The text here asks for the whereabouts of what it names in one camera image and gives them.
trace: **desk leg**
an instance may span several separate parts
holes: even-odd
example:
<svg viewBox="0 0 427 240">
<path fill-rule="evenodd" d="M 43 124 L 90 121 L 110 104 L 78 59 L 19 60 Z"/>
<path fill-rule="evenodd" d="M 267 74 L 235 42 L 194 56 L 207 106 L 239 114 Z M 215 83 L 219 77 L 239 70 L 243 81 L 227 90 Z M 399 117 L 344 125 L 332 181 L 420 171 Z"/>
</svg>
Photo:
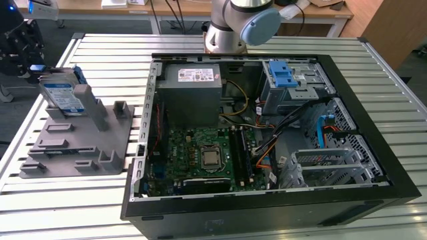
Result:
<svg viewBox="0 0 427 240">
<path fill-rule="evenodd" d="M 328 33 L 327 33 L 328 38 L 338 38 L 340 36 L 346 23 L 347 23 L 347 18 L 335 19 L 335 23 L 331 26 L 331 29 L 328 30 Z"/>
<path fill-rule="evenodd" d="M 58 27 L 59 29 L 63 29 L 63 28 L 66 27 L 64 21 L 66 21 L 66 20 L 63 20 L 63 19 L 59 19 L 59 20 L 55 21 L 56 27 Z"/>
<path fill-rule="evenodd" d="M 13 96 L 7 88 L 0 84 L 0 102 L 9 103 L 13 100 Z"/>
<path fill-rule="evenodd" d="M 160 21 L 162 21 L 160 16 L 158 16 L 158 21 L 159 21 L 159 27 L 160 27 Z M 160 27 L 160 31 L 159 31 L 159 29 L 158 29 L 158 21 L 156 21 L 155 16 L 150 16 L 152 34 L 160 35 L 162 34 L 162 27 Z"/>
</svg>

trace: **ram slot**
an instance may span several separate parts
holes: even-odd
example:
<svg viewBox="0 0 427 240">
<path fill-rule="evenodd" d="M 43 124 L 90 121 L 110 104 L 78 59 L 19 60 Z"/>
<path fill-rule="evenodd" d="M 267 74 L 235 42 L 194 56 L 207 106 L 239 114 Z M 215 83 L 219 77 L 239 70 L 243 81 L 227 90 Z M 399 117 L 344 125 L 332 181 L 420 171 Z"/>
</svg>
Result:
<svg viewBox="0 0 427 240">
<path fill-rule="evenodd" d="M 251 155 L 250 150 L 247 146 L 247 137 L 246 137 L 246 131 L 240 130 L 240 138 L 242 138 L 242 145 L 240 145 L 240 152 L 243 156 L 243 161 L 246 164 L 246 171 L 247 171 L 247 181 L 250 183 L 254 182 L 254 172 L 252 172 L 252 166 L 251 166 Z"/>
<path fill-rule="evenodd" d="M 234 169 L 234 179 L 238 186 L 244 186 L 250 182 L 250 173 L 246 161 L 247 143 L 242 137 L 240 129 L 228 129 L 230 152 Z"/>
</svg>

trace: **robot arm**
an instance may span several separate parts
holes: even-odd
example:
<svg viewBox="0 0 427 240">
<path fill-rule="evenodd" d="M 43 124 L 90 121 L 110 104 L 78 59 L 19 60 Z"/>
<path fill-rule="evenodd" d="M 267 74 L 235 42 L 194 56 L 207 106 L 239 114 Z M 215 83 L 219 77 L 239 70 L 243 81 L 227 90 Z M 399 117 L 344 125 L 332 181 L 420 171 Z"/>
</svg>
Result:
<svg viewBox="0 0 427 240">
<path fill-rule="evenodd" d="M 13 0 L 0 1 L 0 73 L 38 83 L 31 67 L 44 65 L 44 41 L 35 20 L 26 20 Z"/>
<path fill-rule="evenodd" d="M 280 26 L 274 0 L 212 1 L 211 26 L 204 44 L 211 53 L 242 53 L 246 44 L 266 43 Z"/>
</svg>

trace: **cpu socket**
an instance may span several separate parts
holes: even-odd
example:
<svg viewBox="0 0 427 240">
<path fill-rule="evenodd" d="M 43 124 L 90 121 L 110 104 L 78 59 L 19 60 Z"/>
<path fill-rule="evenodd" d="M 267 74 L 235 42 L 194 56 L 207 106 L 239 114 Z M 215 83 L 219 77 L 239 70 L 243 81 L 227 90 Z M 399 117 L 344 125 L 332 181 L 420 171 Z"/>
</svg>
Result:
<svg viewBox="0 0 427 240">
<path fill-rule="evenodd" d="M 222 149 L 219 145 L 203 145 L 200 146 L 202 154 L 202 169 L 218 170 L 222 168 Z"/>
</svg>

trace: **motherboard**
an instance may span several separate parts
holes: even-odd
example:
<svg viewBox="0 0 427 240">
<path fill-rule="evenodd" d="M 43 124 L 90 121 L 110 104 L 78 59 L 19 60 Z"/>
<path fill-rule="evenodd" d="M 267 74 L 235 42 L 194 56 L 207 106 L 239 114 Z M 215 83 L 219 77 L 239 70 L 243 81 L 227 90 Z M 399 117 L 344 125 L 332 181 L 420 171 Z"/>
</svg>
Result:
<svg viewBox="0 0 427 240">
<path fill-rule="evenodd" d="M 174 196 L 264 190 L 263 172 L 252 171 L 255 146 L 251 128 L 171 129 L 166 162 L 155 162 L 151 168 L 151 193 Z"/>
</svg>

